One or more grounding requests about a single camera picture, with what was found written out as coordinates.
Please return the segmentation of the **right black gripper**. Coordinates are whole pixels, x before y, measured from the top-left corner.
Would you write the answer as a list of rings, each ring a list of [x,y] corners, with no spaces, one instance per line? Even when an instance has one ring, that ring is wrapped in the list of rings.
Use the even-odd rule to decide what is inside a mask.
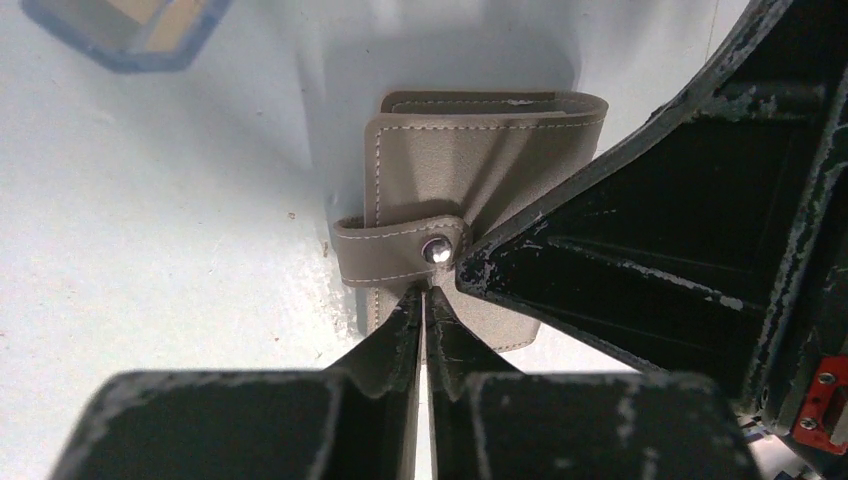
[[[639,129],[487,234],[467,294],[698,372],[847,476],[847,5],[753,1]]]

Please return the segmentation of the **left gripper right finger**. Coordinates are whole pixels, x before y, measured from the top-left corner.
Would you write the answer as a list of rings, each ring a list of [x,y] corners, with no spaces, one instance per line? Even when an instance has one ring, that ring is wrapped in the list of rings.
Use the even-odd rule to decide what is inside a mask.
[[[518,370],[425,293],[438,479],[756,479],[718,386],[689,373]]]

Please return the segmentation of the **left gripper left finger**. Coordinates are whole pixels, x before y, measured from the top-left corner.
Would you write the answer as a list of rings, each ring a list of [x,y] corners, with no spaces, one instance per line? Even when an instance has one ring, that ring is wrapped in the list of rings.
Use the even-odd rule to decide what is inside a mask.
[[[410,479],[423,293],[321,370],[129,371],[81,414],[56,479]]]

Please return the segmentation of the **grey card holder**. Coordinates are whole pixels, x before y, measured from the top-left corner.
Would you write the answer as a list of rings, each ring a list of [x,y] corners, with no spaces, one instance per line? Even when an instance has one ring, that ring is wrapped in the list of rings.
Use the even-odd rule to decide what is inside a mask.
[[[455,263],[589,164],[607,112],[580,92],[387,94],[364,131],[363,210],[333,227],[342,282],[361,293],[362,333],[427,281],[493,350],[530,345],[539,322],[460,293]]]

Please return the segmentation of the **clear plastic card box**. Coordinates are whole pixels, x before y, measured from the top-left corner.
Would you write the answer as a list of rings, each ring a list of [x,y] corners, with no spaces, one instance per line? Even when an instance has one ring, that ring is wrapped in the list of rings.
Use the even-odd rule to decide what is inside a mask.
[[[30,20],[100,66],[115,73],[139,74],[187,69],[231,5],[228,0],[210,0],[192,33],[173,52],[133,53],[127,49],[132,22],[108,1],[27,0],[20,6]]]

